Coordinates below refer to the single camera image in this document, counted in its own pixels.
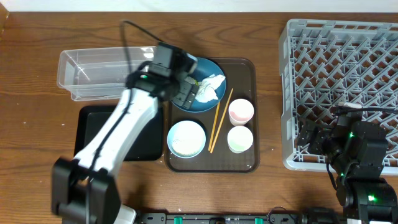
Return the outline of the white tissue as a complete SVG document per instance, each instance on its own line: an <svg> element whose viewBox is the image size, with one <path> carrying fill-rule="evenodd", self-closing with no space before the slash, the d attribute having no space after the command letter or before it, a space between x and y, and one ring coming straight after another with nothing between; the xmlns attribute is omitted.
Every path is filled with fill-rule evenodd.
<svg viewBox="0 0 398 224"><path fill-rule="evenodd" d="M209 77L203 79L199 84L195 99L199 103L207 103L211 100L218 100L216 90L225 81L224 75L212 74Z"/></svg>

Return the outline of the light blue small bowl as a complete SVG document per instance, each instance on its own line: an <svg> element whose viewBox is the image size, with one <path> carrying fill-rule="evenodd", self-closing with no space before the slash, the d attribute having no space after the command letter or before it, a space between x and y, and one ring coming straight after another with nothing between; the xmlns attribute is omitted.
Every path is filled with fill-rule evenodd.
<svg viewBox="0 0 398 224"><path fill-rule="evenodd" d="M189 159L202 152L206 144L204 129L194 121L180 121L167 134L167 146L172 154Z"/></svg>

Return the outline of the green cup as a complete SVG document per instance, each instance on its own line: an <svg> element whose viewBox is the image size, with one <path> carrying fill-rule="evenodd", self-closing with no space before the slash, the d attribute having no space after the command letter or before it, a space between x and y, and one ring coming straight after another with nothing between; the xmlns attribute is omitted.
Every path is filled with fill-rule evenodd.
<svg viewBox="0 0 398 224"><path fill-rule="evenodd" d="M251 130L245 126L233 127L228 135L227 142L229 149L236 154L247 151L254 142Z"/></svg>

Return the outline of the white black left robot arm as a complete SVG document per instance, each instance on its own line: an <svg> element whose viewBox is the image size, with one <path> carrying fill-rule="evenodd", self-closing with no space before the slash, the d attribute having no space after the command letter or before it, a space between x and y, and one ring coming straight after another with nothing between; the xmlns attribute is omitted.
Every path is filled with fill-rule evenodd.
<svg viewBox="0 0 398 224"><path fill-rule="evenodd" d="M54 215L70 223L134 223L137 212L122 204L115 178L159 102L177 96L197 63L195 58L145 61L129 74L119 103L96 136L72 160L59 158L53 165Z"/></svg>

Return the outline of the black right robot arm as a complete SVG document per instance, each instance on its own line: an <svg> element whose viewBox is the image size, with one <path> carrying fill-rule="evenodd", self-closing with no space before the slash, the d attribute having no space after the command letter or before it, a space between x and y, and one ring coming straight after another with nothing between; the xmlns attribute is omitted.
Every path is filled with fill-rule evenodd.
<svg viewBox="0 0 398 224"><path fill-rule="evenodd" d="M397 194L381 177L388 142L380 126L341 116L335 126L300 119L299 146L326 155L326 169L348 221L397 223Z"/></svg>

